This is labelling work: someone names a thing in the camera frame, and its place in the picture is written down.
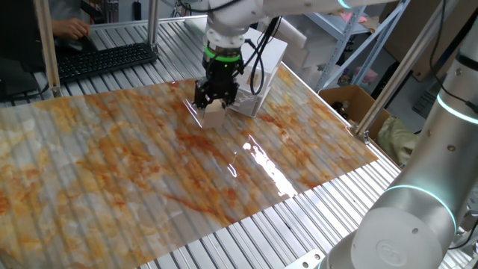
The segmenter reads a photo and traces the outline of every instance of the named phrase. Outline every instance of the hand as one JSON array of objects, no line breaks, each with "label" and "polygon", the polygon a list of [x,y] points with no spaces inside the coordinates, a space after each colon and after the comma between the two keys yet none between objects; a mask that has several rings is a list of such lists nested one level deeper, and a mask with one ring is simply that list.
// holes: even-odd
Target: hand
[{"label": "hand", "polygon": [[78,40],[90,35],[90,26],[79,19],[52,21],[53,36]]}]

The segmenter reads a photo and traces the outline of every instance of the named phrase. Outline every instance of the white box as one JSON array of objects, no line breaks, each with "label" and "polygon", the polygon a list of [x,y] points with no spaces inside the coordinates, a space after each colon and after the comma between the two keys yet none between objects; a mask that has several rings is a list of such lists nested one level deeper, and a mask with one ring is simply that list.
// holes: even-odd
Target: white box
[{"label": "white box", "polygon": [[[260,36],[261,32],[254,29],[249,29],[244,35],[246,39],[251,39],[255,45],[257,45]],[[250,90],[251,73],[256,59],[256,57],[254,57],[251,63],[244,68],[244,74],[237,77],[239,90],[236,95],[236,102],[229,106],[229,108],[249,117],[255,117],[257,115],[262,103],[270,91],[270,84],[279,69],[286,48],[287,43],[276,38],[272,39],[270,43],[266,45],[262,54],[262,61],[264,63],[264,86],[261,93],[257,96],[253,95]],[[254,49],[248,44],[244,44],[241,50],[244,61],[247,61],[252,56],[252,53],[254,53]],[[254,78],[255,90],[259,89],[260,83],[261,66],[258,64]]]},{"label": "white box", "polygon": [[327,64],[337,40],[305,15],[282,19],[276,38],[288,44],[285,55],[300,68]]},{"label": "white box", "polygon": [[310,49],[301,49],[295,45],[295,42],[289,40],[281,33],[277,33],[276,37],[288,44],[285,55],[294,61],[294,64],[300,68],[313,67],[321,64],[327,64],[334,53],[337,46],[336,40],[329,40],[317,44]]}]

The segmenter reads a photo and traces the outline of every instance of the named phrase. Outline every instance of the logo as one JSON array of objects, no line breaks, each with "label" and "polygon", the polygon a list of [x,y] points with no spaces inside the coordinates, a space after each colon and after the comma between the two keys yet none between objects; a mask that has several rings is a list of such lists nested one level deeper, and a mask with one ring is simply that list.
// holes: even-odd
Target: logo
[{"label": "logo", "polygon": [[382,240],[376,245],[376,251],[379,257],[392,266],[403,266],[406,261],[406,252],[403,248],[390,240]]}]

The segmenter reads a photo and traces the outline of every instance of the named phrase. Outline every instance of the glossy plastic sheet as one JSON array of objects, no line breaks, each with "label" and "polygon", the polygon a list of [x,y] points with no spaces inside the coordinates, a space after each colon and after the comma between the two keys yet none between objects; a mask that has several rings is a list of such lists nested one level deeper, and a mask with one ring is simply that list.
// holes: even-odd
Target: glossy plastic sheet
[{"label": "glossy plastic sheet", "polygon": [[220,129],[198,126],[193,92],[187,80],[0,110],[0,253],[135,268],[376,160],[284,67],[255,119],[230,111]]}]

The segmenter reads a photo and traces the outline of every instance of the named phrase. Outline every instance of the metal pole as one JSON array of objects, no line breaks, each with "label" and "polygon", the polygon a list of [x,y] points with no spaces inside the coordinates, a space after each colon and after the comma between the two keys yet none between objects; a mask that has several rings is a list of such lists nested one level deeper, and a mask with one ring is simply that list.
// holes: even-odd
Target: metal pole
[{"label": "metal pole", "polygon": [[[458,3],[458,0],[450,0],[447,3],[447,8],[445,10],[445,16],[448,16],[453,8]],[[406,54],[402,63],[398,66],[397,71],[391,77],[390,81],[383,89],[382,94],[380,94],[379,98],[375,101],[372,105],[372,108],[367,112],[365,118],[362,122],[358,125],[355,130],[355,134],[360,138],[363,139],[365,142],[368,141],[368,129],[372,126],[375,122],[376,118],[382,111],[382,109],[387,104],[390,97],[394,94],[397,88],[402,83],[403,79],[412,69],[412,67],[417,62],[418,58],[422,55],[425,48],[429,45],[431,40],[435,37],[441,20],[441,9],[442,5],[439,4],[435,12],[433,13],[432,17],[428,21],[428,23],[423,28],[422,32],[418,36],[417,40],[414,42],[412,47],[410,48],[409,52]]]},{"label": "metal pole", "polygon": [[337,46],[335,47],[335,51],[330,58],[330,61],[327,63],[325,69],[323,70],[322,76],[319,79],[319,82],[317,83],[317,86],[315,86],[315,91],[318,92],[319,90],[322,90],[324,88],[324,85],[326,83],[326,80],[329,78],[330,72],[334,69],[334,66],[338,62],[338,59],[342,55],[342,53],[345,50],[345,47],[347,46],[347,43],[349,42],[350,36],[352,35],[352,31],[359,23],[360,16],[364,12],[365,6],[363,7],[356,7],[353,9],[353,14],[352,17],[350,17],[349,22],[345,26],[344,30],[344,35],[343,37],[337,42]]},{"label": "metal pole", "polygon": [[383,30],[383,33],[380,34],[380,37],[377,40],[372,51],[370,52],[369,56],[367,57],[367,60],[361,66],[360,72],[358,72],[357,76],[353,78],[352,84],[360,85],[360,83],[364,80],[364,77],[367,75],[368,70],[372,67],[373,62],[375,61],[379,53],[382,51],[382,48],[385,45],[385,42],[387,42],[388,37],[390,37],[391,32],[394,30],[395,25],[397,25],[398,21],[400,20],[400,17],[402,16],[403,12],[405,11],[409,3],[410,3],[410,0],[400,1],[399,3],[399,5],[401,5],[400,12],[397,14],[395,19],[385,27],[385,29]]},{"label": "metal pole", "polygon": [[159,1],[160,0],[149,0],[148,40],[147,40],[147,43],[153,49],[156,49],[157,45],[158,45]]},{"label": "metal pole", "polygon": [[48,78],[50,91],[53,93],[54,97],[60,97],[60,76],[58,75],[57,55],[55,53],[55,44],[53,42],[53,29],[49,3],[48,0],[34,0],[34,4],[37,12],[38,28],[40,29],[46,76]]}]

